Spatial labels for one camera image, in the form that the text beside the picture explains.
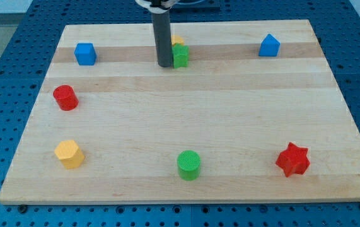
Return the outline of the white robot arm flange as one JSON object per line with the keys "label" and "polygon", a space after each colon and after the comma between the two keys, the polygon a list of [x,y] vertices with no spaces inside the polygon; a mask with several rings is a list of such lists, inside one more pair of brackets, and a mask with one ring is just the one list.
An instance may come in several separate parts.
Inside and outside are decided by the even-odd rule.
{"label": "white robot arm flange", "polygon": [[136,0],[136,3],[150,13],[162,14],[170,10],[179,0]]}

